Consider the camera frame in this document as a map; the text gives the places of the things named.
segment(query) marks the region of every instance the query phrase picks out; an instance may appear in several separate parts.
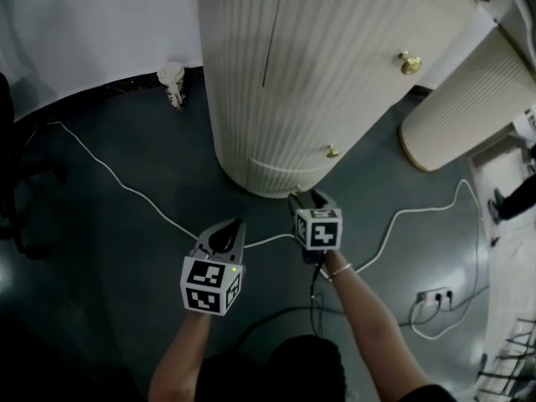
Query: white wardrobe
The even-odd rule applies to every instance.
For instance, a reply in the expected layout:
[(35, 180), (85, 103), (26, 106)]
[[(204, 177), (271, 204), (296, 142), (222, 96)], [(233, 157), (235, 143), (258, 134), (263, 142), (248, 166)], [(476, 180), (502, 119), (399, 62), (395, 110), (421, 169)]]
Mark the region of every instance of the white wardrobe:
[(474, 0), (198, 0), (220, 165), (264, 197), (313, 187), (418, 83), (476, 7)]

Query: dark gray floor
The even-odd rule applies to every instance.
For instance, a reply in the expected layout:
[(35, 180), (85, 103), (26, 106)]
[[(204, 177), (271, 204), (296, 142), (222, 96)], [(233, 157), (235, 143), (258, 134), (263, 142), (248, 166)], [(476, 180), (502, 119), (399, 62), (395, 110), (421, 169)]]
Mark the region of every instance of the dark gray floor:
[[(375, 254), (396, 210), (448, 204), (458, 180), (470, 177), (463, 159), (430, 174), (406, 161), (396, 129), (418, 102), (405, 98), (389, 110), (319, 184), (343, 208), (342, 250), (355, 264)], [(180, 112), (162, 90), (148, 90), (78, 111), (66, 124), (124, 183), (194, 233), (231, 217), (247, 222), (248, 242), (290, 229), (285, 201), (252, 196), (219, 168), (200, 83)], [(44, 368), (41, 385), (54, 389), (57, 399), (62, 394), (54, 377), (67, 377), (88, 399), (114, 392), (133, 399), (136, 389), (145, 396), (183, 318), (179, 277), (193, 240), (121, 189), (59, 126), (46, 127), (28, 146), (28, 159), (42, 156), (67, 167), (66, 183), (41, 175), (21, 183), (17, 196), (26, 239), (46, 245), (49, 257), (26, 260), (10, 242), (0, 244), (3, 343), (13, 358), (24, 360), (12, 374), (28, 364), (36, 375)], [(476, 233), (476, 209), (464, 188), (449, 211), (401, 218), (384, 255), (362, 277), (406, 322), (417, 291), (450, 286), (455, 300), (470, 294)], [(485, 255), (481, 261), (479, 287), (487, 284)], [(208, 354), (229, 348), (252, 322), (308, 302), (312, 270), (301, 263), (291, 240), (247, 250), (245, 264), (243, 291), (230, 313), (214, 320)], [(319, 287), (326, 304), (338, 307), (332, 288)], [(423, 328), (437, 332), (460, 314), (442, 313)], [(486, 320), (485, 292), (464, 323), (439, 341), (425, 341), (408, 328), (403, 332), (430, 376), (461, 390), (476, 377)], [(345, 318), (325, 314), (323, 321), (324, 337), (343, 354), (348, 387), (361, 400), (375, 400)], [(240, 352), (263, 363), (286, 338), (310, 332), (308, 313), (293, 312), (252, 334)], [(39, 361), (28, 347), (41, 353)]]

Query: cylindrical cabinet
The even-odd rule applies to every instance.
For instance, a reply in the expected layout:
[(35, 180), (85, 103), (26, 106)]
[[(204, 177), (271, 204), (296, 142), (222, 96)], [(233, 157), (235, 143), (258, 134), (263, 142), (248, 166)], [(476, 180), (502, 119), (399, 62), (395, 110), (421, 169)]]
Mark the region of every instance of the cylindrical cabinet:
[(404, 120), (416, 167), (436, 170), (500, 131), (536, 101), (536, 82), (498, 29)]
[(473, 0), (198, 0), (214, 145), (240, 186), (313, 187), (463, 30)]

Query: black chair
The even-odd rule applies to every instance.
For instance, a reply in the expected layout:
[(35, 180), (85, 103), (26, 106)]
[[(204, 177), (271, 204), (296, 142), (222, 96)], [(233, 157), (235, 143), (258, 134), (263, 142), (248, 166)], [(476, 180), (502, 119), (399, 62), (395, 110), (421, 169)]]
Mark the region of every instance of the black chair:
[(0, 214), (9, 219), (9, 228), (0, 226), (0, 240), (15, 240), (17, 250), (29, 259), (38, 259), (41, 249), (24, 245), (15, 206), (14, 189), (18, 182), (35, 174), (52, 171), (57, 179), (65, 179), (65, 170), (49, 160), (21, 164), (24, 148), (33, 130), (16, 130), (9, 83), (0, 73)]

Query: brass door knob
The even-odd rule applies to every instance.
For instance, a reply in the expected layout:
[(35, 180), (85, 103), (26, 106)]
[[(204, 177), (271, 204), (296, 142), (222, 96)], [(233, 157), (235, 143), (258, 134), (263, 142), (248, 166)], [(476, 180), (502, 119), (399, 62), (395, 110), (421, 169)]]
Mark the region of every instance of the brass door knob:
[(327, 157), (338, 157), (341, 154), (341, 151), (335, 148), (333, 144), (330, 144), (327, 147)]
[(405, 75), (412, 75), (417, 73), (422, 66), (422, 59), (419, 57), (412, 57), (410, 53), (405, 50), (399, 55), (399, 58), (404, 61), (400, 71)]

